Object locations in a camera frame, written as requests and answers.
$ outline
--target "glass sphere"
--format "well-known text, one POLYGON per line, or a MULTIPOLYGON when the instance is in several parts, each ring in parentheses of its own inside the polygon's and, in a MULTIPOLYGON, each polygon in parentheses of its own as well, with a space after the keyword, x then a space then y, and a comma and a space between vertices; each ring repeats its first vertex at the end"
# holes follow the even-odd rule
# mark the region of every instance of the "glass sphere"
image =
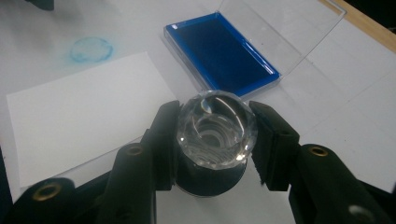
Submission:
POLYGON ((254 114, 236 95, 207 91, 182 107, 177 141, 195 164, 222 170, 246 162, 257 132, 254 114))

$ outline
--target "white paper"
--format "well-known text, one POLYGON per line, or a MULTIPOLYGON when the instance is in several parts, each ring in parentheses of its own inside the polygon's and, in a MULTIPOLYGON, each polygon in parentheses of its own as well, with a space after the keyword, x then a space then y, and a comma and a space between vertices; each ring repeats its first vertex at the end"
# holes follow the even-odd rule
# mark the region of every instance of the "white paper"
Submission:
POLYGON ((136 139, 175 99, 147 53, 8 95, 21 186, 136 139))

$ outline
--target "blue stamp mark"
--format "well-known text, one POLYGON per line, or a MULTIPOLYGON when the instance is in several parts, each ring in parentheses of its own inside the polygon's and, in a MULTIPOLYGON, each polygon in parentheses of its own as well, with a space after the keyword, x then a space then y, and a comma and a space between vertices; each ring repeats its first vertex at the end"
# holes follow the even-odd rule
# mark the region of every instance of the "blue stamp mark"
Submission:
POLYGON ((70 57, 77 63, 99 63, 111 57, 113 47, 99 37, 85 37, 74 43, 70 57))

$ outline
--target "metal grommet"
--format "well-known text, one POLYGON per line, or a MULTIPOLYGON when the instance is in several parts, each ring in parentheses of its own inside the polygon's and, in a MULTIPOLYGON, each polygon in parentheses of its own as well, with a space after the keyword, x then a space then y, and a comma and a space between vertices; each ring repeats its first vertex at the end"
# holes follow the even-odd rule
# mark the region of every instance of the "metal grommet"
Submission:
POLYGON ((60 184, 56 182, 49 183, 36 190, 35 194, 33 195, 33 199, 38 202, 44 202, 56 196, 59 192, 61 192, 61 189, 62 186, 60 184))
POLYGON ((325 157, 327 155, 329 155, 329 152, 321 147, 311 147, 309 148, 309 151, 316 155, 316 156, 320 156, 320 157, 325 157))
POLYGON ((128 149, 126 149, 125 153, 128 156, 137 156, 139 154, 141 154, 143 152, 143 148, 142 147, 130 147, 128 149))
POLYGON ((358 221, 363 223, 375 223, 375 217, 372 212, 359 205, 352 204, 348 207, 349 213, 358 221))

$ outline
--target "blue ring stain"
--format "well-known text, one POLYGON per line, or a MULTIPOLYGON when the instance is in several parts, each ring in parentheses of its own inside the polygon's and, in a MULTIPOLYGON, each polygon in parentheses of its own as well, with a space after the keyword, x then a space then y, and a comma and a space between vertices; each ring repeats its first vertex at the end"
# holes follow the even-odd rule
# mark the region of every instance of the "blue ring stain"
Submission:
POLYGON ((99 63, 111 57, 113 47, 99 37, 85 37, 70 50, 70 57, 77 63, 99 63))

